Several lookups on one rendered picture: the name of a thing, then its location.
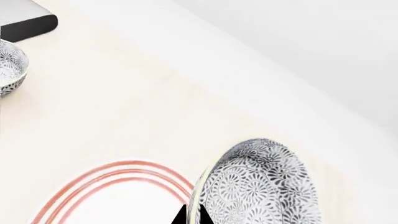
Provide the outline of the black white floral patterned bowl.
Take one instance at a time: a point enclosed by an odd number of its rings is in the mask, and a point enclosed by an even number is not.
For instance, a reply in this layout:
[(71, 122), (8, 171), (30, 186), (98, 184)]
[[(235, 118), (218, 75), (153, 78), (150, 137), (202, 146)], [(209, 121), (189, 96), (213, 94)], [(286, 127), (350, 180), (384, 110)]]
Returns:
[(294, 152), (270, 139), (226, 151), (196, 182), (187, 224), (322, 224), (315, 186)]
[(14, 43), (0, 39), (0, 98), (18, 89), (27, 76), (29, 59)]

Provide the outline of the grey box with black side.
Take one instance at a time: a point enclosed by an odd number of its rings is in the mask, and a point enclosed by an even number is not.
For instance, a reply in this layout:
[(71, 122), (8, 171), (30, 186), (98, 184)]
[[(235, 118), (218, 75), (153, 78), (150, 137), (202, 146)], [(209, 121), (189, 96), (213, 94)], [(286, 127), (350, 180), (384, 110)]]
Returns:
[(0, 37), (19, 42), (53, 31), (58, 18), (34, 0), (0, 0)]

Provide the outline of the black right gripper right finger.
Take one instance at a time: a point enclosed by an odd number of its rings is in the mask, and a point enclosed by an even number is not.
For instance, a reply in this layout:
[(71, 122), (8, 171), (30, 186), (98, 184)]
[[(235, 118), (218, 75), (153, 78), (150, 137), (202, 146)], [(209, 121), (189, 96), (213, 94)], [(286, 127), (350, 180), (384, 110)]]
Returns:
[(204, 205), (200, 204), (200, 224), (214, 224)]

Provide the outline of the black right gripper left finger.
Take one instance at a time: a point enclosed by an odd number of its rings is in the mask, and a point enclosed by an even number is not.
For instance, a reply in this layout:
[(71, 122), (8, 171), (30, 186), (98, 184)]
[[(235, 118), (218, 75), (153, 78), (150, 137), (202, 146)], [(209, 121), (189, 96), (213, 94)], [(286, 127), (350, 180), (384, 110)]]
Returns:
[(187, 205), (182, 205), (171, 224), (187, 224)]

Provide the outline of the white plate with red rings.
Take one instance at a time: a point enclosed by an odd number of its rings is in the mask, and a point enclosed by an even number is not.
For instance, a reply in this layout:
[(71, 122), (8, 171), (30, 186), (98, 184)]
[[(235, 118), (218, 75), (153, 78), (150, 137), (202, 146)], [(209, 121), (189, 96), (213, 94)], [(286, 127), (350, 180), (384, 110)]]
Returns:
[(27, 224), (171, 224), (192, 190), (167, 166), (112, 162), (65, 184)]

